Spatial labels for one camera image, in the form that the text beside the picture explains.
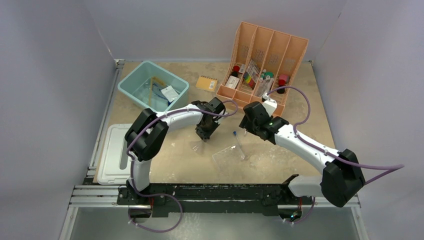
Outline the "clear plastic funnel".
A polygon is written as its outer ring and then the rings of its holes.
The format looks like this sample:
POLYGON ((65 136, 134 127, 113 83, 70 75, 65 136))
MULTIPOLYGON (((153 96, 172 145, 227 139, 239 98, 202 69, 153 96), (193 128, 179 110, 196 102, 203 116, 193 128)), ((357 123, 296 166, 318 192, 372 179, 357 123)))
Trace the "clear plastic funnel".
POLYGON ((205 148, 205 142, 203 140, 196 140, 189 142, 190 148, 197 154, 202 154, 205 148))

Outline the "blue-capped test tube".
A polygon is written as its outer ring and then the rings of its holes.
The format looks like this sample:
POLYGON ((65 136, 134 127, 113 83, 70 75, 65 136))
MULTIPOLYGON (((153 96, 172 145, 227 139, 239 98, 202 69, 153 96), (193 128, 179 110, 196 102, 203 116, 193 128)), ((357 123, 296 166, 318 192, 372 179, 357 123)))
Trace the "blue-capped test tube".
POLYGON ((239 139, 239 137, 238 137, 238 135, 237 135, 237 132, 236 132, 236 131, 233 131, 233 135, 234 135, 234 137, 235 137, 235 139, 236 139, 237 145, 238 145, 239 150, 240 150, 240 158, 241 158, 242 160, 245 160, 245 159, 246 159, 246 155, 245 155, 245 153, 243 152, 242 145, 241 145, 240 139, 239 139))

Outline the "clear plastic well plate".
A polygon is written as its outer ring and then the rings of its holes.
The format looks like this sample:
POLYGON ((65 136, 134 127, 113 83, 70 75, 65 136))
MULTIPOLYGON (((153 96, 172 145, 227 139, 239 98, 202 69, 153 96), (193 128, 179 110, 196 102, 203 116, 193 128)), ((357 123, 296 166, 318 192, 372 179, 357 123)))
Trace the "clear plastic well plate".
POLYGON ((220 171, 226 171, 243 162, 246 155, 238 144, 233 144, 214 153, 212 159, 220 171))

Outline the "white zip pouch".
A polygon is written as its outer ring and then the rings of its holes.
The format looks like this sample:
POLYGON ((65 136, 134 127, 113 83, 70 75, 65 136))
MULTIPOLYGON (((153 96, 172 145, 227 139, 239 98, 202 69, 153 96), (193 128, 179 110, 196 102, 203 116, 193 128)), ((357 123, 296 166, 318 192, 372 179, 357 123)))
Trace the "white zip pouch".
POLYGON ((160 91, 169 103, 172 103, 179 97, 179 93, 171 85, 161 89, 160 91))

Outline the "amber rubber tube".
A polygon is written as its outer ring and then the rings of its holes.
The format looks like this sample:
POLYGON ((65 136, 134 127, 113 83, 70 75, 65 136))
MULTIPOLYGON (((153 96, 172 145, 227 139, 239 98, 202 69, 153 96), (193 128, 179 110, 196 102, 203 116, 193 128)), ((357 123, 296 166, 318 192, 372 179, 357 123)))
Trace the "amber rubber tube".
POLYGON ((166 97, 162 94, 162 89, 167 85, 156 76, 150 78, 150 90, 148 97, 148 104, 152 105, 153 96, 159 97, 160 99, 167 100, 166 97))

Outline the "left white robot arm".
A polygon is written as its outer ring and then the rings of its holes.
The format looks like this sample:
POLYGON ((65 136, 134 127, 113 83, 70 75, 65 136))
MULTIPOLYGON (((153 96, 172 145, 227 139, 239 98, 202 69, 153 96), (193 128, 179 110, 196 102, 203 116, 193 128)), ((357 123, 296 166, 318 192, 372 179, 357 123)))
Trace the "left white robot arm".
POLYGON ((127 179, 130 199, 142 205, 152 197, 147 189, 151 162, 161 150, 168 133, 194 126, 200 140, 207 142, 225 116, 225 104, 216 97, 210 101, 196 100, 170 111, 144 109, 124 136, 126 153, 130 157, 130 176, 127 179))

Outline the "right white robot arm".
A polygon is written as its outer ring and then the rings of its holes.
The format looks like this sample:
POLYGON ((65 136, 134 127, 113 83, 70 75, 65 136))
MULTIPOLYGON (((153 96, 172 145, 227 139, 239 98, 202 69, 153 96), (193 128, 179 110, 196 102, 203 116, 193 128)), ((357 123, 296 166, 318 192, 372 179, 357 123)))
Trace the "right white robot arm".
POLYGON ((288 204, 300 197, 324 197, 336 207, 344 207, 365 185, 356 154, 345 149, 339 151, 294 130, 293 125, 281 117, 269 114, 270 101, 254 101, 244 108, 240 127, 248 133, 283 147, 320 172, 320 176, 294 175, 284 182, 280 196, 288 204))

